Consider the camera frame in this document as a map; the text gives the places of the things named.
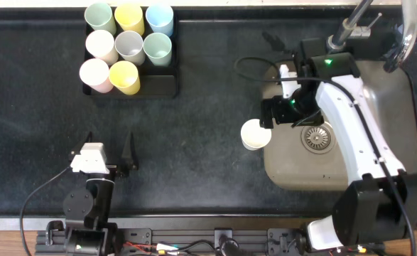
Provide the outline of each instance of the white cup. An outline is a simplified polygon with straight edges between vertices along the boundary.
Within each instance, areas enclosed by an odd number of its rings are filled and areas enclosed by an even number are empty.
[[[172,36],[173,33],[173,10],[168,5],[155,5],[147,8],[146,21],[155,33],[163,33]]]
[[[80,67],[80,79],[100,93],[110,92],[114,87],[109,80],[109,66],[103,60],[89,59]]]
[[[125,31],[120,33],[115,39],[115,48],[124,60],[142,65],[145,61],[145,52],[143,51],[143,39],[135,31]]]
[[[94,30],[106,30],[112,35],[117,32],[112,8],[106,3],[95,3],[85,9],[85,21]]]
[[[168,66],[172,61],[172,41],[163,33],[152,33],[143,41],[143,50],[156,66]]]
[[[107,31],[91,32],[85,41],[85,47],[93,57],[105,61],[107,65],[113,65],[118,60],[114,37]]]
[[[245,122],[240,134],[243,145],[248,150],[261,149],[271,140],[271,130],[260,127],[259,119],[250,119]]]

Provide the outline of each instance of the sink basin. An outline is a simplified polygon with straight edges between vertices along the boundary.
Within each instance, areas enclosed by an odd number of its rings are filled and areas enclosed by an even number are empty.
[[[292,63],[285,63],[289,68]],[[388,74],[384,62],[361,60],[357,66],[364,82],[369,108],[396,157],[407,172],[417,173],[417,125],[411,81],[398,69]],[[263,98],[282,92],[275,84],[264,86]],[[347,172],[330,120],[320,127],[274,125],[264,148],[265,169],[281,188],[293,190],[345,190]]]

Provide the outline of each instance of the plastic cup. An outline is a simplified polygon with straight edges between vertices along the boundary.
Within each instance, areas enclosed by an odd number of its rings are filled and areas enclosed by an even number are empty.
[[[152,33],[143,41],[143,50],[156,66],[168,66],[172,61],[172,41],[163,33]]]
[[[163,33],[172,36],[173,33],[173,10],[168,5],[155,5],[147,8],[146,21],[155,33]]]
[[[110,92],[114,87],[109,80],[109,66],[100,59],[85,61],[80,66],[79,76],[83,83],[100,93]]]
[[[91,32],[85,41],[88,52],[93,57],[105,61],[107,65],[113,65],[118,60],[118,53],[114,45],[113,35],[104,30]]]
[[[85,9],[85,20],[94,30],[105,30],[114,35],[117,32],[112,8],[106,3],[96,3]]]
[[[110,82],[125,95],[134,95],[140,90],[139,72],[129,61],[119,61],[110,68]]]
[[[135,31],[139,35],[145,32],[143,11],[138,4],[121,4],[115,10],[115,19],[124,31]]]
[[[271,140],[271,130],[260,127],[259,119],[245,122],[240,134],[244,147],[252,151],[263,148]]]
[[[143,39],[135,31],[125,31],[120,33],[115,39],[115,48],[117,52],[127,61],[135,65],[142,65],[145,61],[145,52],[143,51]]]

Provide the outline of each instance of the countertop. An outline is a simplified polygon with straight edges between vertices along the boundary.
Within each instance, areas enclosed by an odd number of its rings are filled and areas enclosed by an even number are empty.
[[[23,18],[0,10],[5,17],[0,21],[0,216],[18,215],[26,196],[68,165],[71,148],[89,131],[108,154],[118,155],[129,130],[141,166],[116,181],[112,217],[329,213],[339,192],[283,190],[266,175],[263,152],[243,147],[239,131],[246,120],[259,118],[261,84],[235,75],[233,62],[246,55],[278,60],[283,54],[273,52],[263,32],[294,49],[304,38],[336,32],[351,9],[332,11],[339,15],[334,18],[326,10],[328,17],[308,18],[297,9],[280,19],[247,19],[250,13],[267,14],[243,10],[216,15],[205,10],[202,18],[180,11],[187,19],[178,24],[176,98],[97,101],[82,94],[78,77],[83,10],[24,11],[35,16],[20,14]],[[238,20],[228,19],[234,14]],[[378,26],[396,22],[399,14],[400,9],[385,10]],[[267,68],[258,65],[257,75]],[[417,44],[404,70],[412,77],[417,112]],[[31,200],[28,214],[62,215],[64,197],[84,183],[80,174],[65,174]]]

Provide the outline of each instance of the sink drain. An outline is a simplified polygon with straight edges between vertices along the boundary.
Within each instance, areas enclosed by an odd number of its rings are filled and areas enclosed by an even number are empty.
[[[301,142],[314,154],[324,154],[336,144],[332,133],[332,128],[327,122],[317,127],[306,127],[301,131]]]

